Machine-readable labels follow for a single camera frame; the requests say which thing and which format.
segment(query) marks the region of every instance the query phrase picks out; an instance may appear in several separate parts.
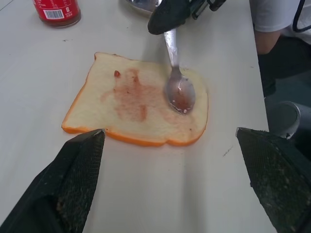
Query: red can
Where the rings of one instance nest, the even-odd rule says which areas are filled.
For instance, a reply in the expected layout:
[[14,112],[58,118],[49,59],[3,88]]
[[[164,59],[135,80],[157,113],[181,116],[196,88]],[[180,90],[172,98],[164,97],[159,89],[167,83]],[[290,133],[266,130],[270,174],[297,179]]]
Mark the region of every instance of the red can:
[[81,11],[77,0],[33,0],[40,19],[53,27],[79,22]]

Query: white bread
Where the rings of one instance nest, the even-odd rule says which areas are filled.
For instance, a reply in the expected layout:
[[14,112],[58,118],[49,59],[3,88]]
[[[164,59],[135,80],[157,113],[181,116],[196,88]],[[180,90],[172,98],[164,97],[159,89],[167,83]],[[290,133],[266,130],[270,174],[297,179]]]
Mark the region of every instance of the white bread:
[[165,65],[96,53],[86,83],[62,128],[68,133],[103,128],[112,138],[142,146],[185,146],[195,142],[207,124],[206,87],[197,73],[181,69],[196,93],[193,110],[181,115],[164,96],[170,71]]

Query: metal spoon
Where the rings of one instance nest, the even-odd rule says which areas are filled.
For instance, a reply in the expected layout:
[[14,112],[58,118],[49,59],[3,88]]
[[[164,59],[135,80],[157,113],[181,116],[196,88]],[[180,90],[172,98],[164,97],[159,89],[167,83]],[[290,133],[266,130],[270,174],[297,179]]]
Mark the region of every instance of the metal spoon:
[[176,29],[164,33],[164,37],[172,66],[171,76],[165,86],[167,100],[177,112],[185,115],[194,106],[195,91],[192,82],[179,69]]

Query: person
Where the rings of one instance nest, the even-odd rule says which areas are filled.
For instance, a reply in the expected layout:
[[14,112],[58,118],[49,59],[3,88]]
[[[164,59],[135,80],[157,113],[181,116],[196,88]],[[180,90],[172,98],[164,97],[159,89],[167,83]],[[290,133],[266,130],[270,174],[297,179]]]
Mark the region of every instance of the person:
[[250,0],[264,96],[311,69],[311,0]]
[[[250,6],[258,54],[268,54],[281,35],[311,44],[311,0],[250,0]],[[297,32],[297,26],[309,30]]]

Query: table surface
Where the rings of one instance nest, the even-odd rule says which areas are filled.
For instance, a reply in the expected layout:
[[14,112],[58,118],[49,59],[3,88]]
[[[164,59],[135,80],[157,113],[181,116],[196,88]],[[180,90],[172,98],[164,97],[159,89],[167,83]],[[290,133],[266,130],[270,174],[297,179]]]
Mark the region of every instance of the table surface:
[[[95,52],[168,63],[163,37],[125,2],[80,7],[81,21],[63,29],[45,26],[30,0],[0,11],[0,223],[73,137],[60,126]],[[84,232],[275,233],[235,137],[237,127],[268,129],[248,0],[188,20],[178,47],[182,66],[205,77],[206,132],[180,148],[107,138]]]

